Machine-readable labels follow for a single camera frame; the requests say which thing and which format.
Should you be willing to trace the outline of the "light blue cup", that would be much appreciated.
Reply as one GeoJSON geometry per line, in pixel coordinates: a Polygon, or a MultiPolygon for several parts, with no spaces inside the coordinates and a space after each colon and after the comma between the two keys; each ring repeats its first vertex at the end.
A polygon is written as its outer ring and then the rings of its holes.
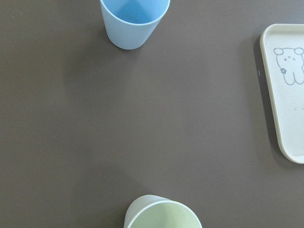
{"type": "Polygon", "coordinates": [[[117,47],[141,47],[169,9],[169,0],[101,0],[106,33],[117,47]]]}

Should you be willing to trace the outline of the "cream white cup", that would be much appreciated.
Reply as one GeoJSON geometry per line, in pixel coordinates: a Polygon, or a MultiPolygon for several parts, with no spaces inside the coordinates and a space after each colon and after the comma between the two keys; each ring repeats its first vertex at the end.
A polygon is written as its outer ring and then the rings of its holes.
{"type": "Polygon", "coordinates": [[[156,195],[143,195],[127,209],[125,228],[201,228],[197,215],[186,205],[156,195]]]}

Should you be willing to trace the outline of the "cream rabbit tray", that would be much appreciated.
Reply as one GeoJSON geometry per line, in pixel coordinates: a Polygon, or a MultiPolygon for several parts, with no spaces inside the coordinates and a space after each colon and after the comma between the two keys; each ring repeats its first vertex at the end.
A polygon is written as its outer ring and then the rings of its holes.
{"type": "Polygon", "coordinates": [[[304,162],[304,26],[273,24],[260,38],[277,141],[290,161],[304,162]]]}

